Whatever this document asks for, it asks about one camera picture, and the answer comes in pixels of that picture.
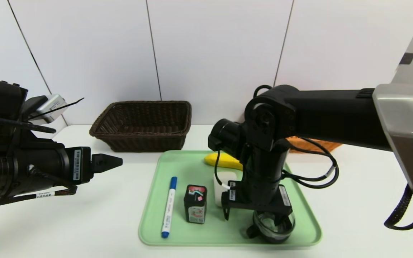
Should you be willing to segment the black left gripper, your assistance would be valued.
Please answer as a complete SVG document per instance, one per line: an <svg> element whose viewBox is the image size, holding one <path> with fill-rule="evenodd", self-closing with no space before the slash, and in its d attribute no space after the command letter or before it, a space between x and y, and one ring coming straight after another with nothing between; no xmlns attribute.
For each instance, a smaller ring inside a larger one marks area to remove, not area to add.
<svg viewBox="0 0 413 258"><path fill-rule="evenodd" d="M74 185L88 183L92 173L103 173L123 165L123 159L93 154L89 147L66 148L62 143L27 143L21 149L21 193L60 186L56 180L34 175L31 168Z"/></svg>

